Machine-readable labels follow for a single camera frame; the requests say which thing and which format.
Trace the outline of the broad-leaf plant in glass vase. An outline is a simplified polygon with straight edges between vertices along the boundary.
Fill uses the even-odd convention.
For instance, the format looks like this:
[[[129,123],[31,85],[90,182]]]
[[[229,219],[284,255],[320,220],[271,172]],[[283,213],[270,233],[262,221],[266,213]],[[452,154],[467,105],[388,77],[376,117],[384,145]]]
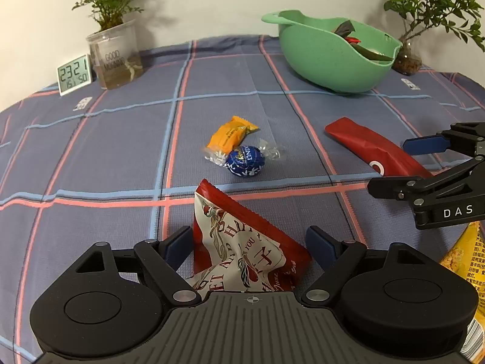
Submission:
[[[402,46],[393,69],[412,76],[422,67],[422,59],[413,50],[413,42],[425,31],[442,27],[464,42],[472,41],[484,49],[481,31],[481,11],[477,0],[386,0],[385,11],[397,13],[404,22]]]

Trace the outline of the yellow chips bag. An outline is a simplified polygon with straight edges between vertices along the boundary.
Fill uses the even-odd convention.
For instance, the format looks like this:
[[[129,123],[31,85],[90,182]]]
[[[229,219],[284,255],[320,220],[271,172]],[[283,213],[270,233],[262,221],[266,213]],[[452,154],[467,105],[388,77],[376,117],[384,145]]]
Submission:
[[[468,326],[468,333],[461,349],[462,355],[472,363],[484,363],[484,255],[483,225],[476,221],[468,224],[440,262],[448,270],[472,284],[478,293],[478,309]]]

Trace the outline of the red white printed snack bag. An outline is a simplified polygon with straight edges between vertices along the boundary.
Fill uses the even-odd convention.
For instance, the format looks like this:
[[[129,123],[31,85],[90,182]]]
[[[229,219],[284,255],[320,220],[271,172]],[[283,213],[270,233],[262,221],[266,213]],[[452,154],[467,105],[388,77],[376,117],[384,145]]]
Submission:
[[[192,237],[194,275],[187,282],[202,298],[292,291],[312,262],[304,246],[205,179],[194,195]]]

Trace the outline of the dark red packet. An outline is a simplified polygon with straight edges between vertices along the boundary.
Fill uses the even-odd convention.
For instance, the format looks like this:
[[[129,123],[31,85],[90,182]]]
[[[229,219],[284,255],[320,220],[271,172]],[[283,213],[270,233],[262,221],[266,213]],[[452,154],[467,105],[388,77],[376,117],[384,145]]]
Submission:
[[[393,142],[347,117],[330,123],[325,131],[381,176],[432,177],[432,173]]]

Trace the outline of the small orange candy packet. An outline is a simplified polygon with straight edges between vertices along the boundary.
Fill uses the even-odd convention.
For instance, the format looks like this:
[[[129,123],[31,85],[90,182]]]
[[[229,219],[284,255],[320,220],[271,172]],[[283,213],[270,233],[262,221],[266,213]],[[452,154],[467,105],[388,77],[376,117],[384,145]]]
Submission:
[[[220,126],[216,133],[212,135],[206,148],[212,152],[228,154],[235,147],[239,146],[248,134],[259,129],[259,126],[250,123],[242,117],[232,116],[227,123]]]

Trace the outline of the blue plaid tablecloth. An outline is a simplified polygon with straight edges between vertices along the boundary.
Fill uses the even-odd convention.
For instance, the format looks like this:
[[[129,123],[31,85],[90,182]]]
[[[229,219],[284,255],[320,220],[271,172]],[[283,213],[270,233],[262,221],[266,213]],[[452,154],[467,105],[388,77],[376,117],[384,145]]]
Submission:
[[[458,73],[389,72],[360,95],[304,81],[269,36],[202,39],[144,53],[144,74],[118,89],[98,83],[61,96],[55,86],[1,114],[1,360],[40,350],[29,313],[87,248],[130,248],[193,221],[207,180],[297,241],[309,226],[340,240],[393,241],[440,260],[461,227],[419,231],[401,201],[372,198],[371,167],[328,137],[348,117],[401,144],[484,119],[484,89]],[[237,177],[203,149],[232,116],[259,126],[286,158]]]

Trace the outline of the blue foil chocolate ball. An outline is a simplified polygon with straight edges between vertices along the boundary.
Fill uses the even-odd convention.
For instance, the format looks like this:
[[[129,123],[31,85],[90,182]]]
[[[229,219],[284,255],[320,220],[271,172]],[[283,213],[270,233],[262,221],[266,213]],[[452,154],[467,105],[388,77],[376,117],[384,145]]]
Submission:
[[[262,138],[253,146],[238,145],[228,153],[207,147],[202,152],[206,160],[226,168],[237,177],[255,177],[267,164],[281,162],[287,155],[284,146]]]

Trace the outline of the white digital clock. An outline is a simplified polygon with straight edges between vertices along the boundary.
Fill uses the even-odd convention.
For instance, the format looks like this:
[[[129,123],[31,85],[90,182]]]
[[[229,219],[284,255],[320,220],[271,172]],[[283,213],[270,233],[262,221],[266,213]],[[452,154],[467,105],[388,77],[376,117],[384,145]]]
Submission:
[[[57,68],[59,94],[61,96],[72,93],[92,82],[90,55],[81,55]]]

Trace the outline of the fine-leaf plant in white cup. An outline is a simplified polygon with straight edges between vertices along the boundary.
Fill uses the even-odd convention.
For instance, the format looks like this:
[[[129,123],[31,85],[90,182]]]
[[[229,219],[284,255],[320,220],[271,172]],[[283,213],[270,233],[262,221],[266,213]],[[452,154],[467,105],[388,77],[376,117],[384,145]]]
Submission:
[[[78,0],[73,8],[90,8],[99,31],[86,37],[95,74],[103,89],[124,86],[143,74],[135,22],[125,16],[142,12],[135,0]]]

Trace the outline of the green plastic bowl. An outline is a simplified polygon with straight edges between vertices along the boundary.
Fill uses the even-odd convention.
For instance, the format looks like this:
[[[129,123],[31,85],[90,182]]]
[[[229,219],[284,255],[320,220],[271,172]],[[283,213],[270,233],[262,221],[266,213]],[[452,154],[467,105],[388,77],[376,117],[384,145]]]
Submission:
[[[344,17],[318,19],[299,10],[268,13],[261,17],[278,26],[282,53],[290,67],[302,78],[339,93],[368,92],[378,85],[392,68],[402,46],[401,41],[370,25]],[[391,62],[368,60],[345,39],[333,33],[350,20],[362,46],[392,58]]]

